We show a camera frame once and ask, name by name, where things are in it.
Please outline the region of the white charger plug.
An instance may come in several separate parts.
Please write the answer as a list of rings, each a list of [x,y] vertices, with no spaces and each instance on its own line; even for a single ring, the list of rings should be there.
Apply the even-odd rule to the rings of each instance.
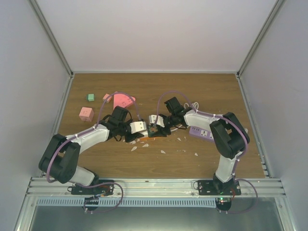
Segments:
[[[140,131],[140,134],[142,134],[145,137],[148,137],[148,131],[147,130]]]

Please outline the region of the dark green cube adapter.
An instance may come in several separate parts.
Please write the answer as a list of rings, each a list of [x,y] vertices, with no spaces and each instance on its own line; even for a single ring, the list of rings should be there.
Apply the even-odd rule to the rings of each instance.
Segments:
[[[159,135],[159,129],[154,125],[148,125],[147,132],[149,138],[154,138]]]

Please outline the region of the pink triangular socket adapter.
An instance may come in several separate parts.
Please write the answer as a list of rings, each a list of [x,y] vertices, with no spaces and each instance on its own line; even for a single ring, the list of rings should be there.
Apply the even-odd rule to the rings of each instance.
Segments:
[[[127,108],[132,106],[135,101],[135,97],[128,97],[124,94],[115,94],[113,95],[113,108],[115,109],[117,106]]]

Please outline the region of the purple power strip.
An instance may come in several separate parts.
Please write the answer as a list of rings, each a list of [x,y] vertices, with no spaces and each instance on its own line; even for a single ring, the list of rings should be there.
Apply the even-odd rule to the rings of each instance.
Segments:
[[[214,142],[212,132],[202,128],[190,127],[189,134],[202,140]]]

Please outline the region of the pink cylindrical plug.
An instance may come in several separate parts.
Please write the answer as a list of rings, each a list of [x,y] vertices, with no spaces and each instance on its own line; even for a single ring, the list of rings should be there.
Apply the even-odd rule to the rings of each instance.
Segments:
[[[110,96],[109,94],[105,94],[103,96],[103,101],[106,101],[107,103],[110,102],[112,99],[112,96]]]

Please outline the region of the pink cube socket adapter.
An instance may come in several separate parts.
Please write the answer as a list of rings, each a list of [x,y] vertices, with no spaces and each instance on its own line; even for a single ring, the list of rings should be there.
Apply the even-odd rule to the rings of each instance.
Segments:
[[[79,113],[79,118],[84,122],[91,122],[94,117],[94,110],[89,107],[82,107]]]

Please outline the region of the green plug adapter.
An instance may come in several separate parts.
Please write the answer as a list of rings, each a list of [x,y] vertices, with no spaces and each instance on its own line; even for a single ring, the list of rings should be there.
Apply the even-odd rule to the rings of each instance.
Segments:
[[[86,99],[88,102],[95,101],[95,94],[94,93],[87,94]]]

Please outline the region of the orange power strip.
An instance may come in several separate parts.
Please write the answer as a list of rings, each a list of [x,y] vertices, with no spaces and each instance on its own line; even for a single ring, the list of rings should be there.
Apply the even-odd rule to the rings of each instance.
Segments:
[[[147,141],[147,140],[154,140],[153,137],[142,137],[140,138],[141,141]]]

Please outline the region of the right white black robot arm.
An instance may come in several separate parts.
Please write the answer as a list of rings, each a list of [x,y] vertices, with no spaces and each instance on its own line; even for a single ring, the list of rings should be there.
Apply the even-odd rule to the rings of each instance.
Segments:
[[[250,138],[234,113],[224,115],[210,114],[190,106],[184,108],[176,97],[164,102],[170,115],[157,113],[152,122],[170,131],[182,125],[210,131],[220,153],[218,168],[213,176],[213,189],[224,195],[235,185],[235,170],[242,155],[247,151]]]

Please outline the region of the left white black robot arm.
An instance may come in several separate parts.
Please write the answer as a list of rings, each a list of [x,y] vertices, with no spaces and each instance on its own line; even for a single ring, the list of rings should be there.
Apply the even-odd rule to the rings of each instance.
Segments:
[[[111,139],[120,141],[124,138],[126,142],[132,142],[143,137],[142,132],[147,129],[144,120],[126,120],[128,115],[131,116],[129,110],[117,106],[110,115],[89,129],[68,136],[54,135],[38,165],[46,173],[47,181],[79,184],[86,193],[95,194],[99,190],[99,182],[94,179],[94,172],[78,166],[79,156],[96,144]]]

